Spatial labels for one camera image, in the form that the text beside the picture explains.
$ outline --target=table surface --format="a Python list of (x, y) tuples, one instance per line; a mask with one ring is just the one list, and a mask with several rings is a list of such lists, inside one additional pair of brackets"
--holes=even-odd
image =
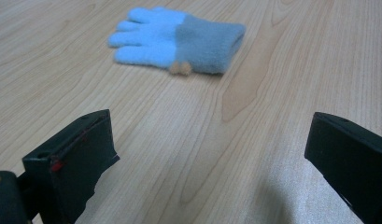
[[(155, 6), (245, 24), (228, 72), (114, 63)], [(382, 136), (382, 0), (1, 0), (0, 170), (107, 108), (121, 160), (77, 223), (361, 223), (304, 148), (316, 111)]]

